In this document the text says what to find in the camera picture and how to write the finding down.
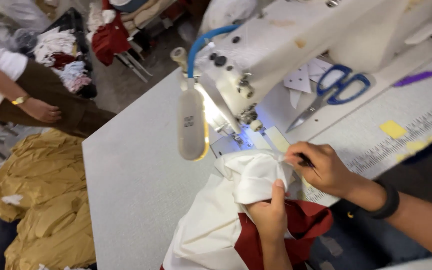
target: hand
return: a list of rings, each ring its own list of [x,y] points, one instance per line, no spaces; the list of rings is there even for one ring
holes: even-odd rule
[[[297,154],[307,156],[315,168],[302,167],[303,161]],[[359,180],[358,175],[352,173],[339,159],[336,151],[330,145],[315,145],[307,142],[298,142],[291,145],[286,152],[285,160],[301,172],[313,187],[322,192],[339,198],[345,198],[355,187]]]
[[[61,119],[59,107],[51,106],[39,99],[30,97],[26,102],[18,106],[29,116],[44,123],[55,123]]]
[[[258,229],[261,242],[275,244],[284,241],[284,235],[288,230],[285,195],[287,194],[285,194],[284,183],[281,179],[277,179],[273,183],[271,203],[257,202],[246,206]]]

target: scissors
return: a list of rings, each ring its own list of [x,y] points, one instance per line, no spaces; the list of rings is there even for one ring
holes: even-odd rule
[[[343,75],[335,81],[332,85],[330,85],[327,88],[323,88],[322,82],[324,79],[333,71],[342,71]],[[300,114],[294,122],[291,123],[291,125],[286,130],[286,133],[292,131],[293,129],[303,125],[304,122],[306,122],[311,116],[313,116],[319,109],[326,105],[341,105],[346,104],[348,102],[351,102],[358,98],[359,96],[363,95],[366,91],[368,91],[369,87],[371,87],[371,82],[369,79],[364,76],[361,73],[358,73],[350,78],[348,76],[353,72],[353,70],[347,66],[343,65],[333,65],[331,69],[329,69],[318,81],[318,86],[316,88],[316,94],[318,96],[316,97],[315,101],[311,103],[311,105],[302,113]],[[348,86],[350,86],[351,83],[354,83],[356,81],[360,81],[364,84],[363,89],[361,89],[357,94],[348,97],[346,99],[339,99],[338,96],[343,93]]]

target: black wristband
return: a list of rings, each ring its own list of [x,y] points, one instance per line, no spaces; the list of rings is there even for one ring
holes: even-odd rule
[[[378,211],[375,212],[366,211],[366,213],[368,214],[369,217],[374,218],[375,220],[387,219],[391,217],[398,210],[399,193],[397,189],[390,184],[383,183],[379,180],[376,180],[375,182],[380,184],[386,190],[387,200],[386,203],[383,205],[383,207],[381,207],[381,209],[379,209]]]

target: gold watch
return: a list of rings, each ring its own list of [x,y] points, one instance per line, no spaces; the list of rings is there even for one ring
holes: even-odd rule
[[[15,101],[12,101],[11,103],[12,103],[13,105],[23,104],[23,103],[25,103],[29,98],[30,98],[29,95],[26,95],[26,96],[23,96],[23,97],[18,97]]]

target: blue hose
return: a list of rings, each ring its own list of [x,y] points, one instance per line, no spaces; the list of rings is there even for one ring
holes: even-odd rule
[[[193,76],[194,76],[196,54],[199,52],[199,50],[205,44],[205,40],[206,39],[210,40],[210,39],[214,38],[215,36],[218,36],[218,35],[221,35],[221,34],[226,34],[226,33],[233,32],[238,27],[240,27],[240,26],[239,25],[230,25],[230,26],[225,26],[225,27],[217,28],[217,29],[214,29],[214,30],[211,30],[211,31],[207,32],[206,34],[203,34],[201,37],[199,37],[196,40],[196,42],[192,45],[191,50],[189,51],[189,56],[188,56],[188,78],[193,78]]]

